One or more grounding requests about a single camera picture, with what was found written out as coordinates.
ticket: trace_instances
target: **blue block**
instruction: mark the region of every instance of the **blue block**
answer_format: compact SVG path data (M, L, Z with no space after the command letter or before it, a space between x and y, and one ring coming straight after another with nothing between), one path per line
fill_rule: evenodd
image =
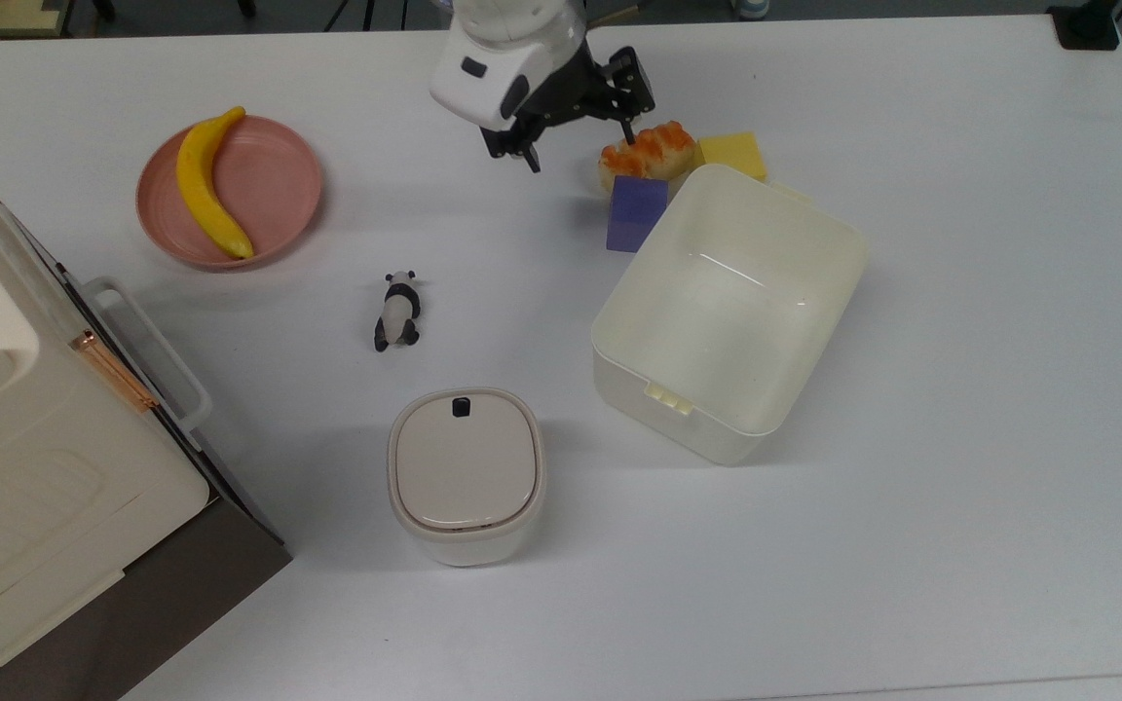
M617 176L609 204L609 251L638 251L652 227L669 204L669 183L663 179Z

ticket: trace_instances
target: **yellow block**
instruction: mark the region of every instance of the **yellow block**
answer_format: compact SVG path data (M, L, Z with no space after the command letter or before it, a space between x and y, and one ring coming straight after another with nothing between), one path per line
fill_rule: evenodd
M729 166L761 182L770 176L761 158L761 147L756 145L756 135L748 131L700 138L696 145L695 167L703 164Z

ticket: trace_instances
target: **toy panda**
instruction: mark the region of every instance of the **toy panda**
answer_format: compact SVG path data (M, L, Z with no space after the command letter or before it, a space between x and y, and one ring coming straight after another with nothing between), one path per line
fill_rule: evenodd
M375 324L375 350L380 353L393 343L417 343L419 333L414 320L423 312L414 284L410 282L414 279L414 270L408 274L397 270L396 274L384 276L384 279L388 282L387 294L384 294L384 314L379 316L379 323Z

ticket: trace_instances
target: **banana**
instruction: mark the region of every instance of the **banana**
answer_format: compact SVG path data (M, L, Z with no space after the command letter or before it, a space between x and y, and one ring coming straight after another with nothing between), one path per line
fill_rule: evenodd
M254 245L249 243L249 237L232 214L219 203L211 168L223 135L245 116L243 107L232 107L214 119L193 124L193 129L184 135L180 154L175 157L175 183L180 185L184 204L210 240L232 258L252 257Z

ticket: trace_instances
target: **plastic container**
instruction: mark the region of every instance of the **plastic container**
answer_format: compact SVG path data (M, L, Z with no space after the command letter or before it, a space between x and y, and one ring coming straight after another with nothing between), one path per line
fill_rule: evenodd
M867 245L792 191L696 169L591 329L601 398L709 461L743 461L802 390Z
M534 532L543 488L539 425L507 391L438 391L393 424L393 513L438 562L471 566L511 556Z

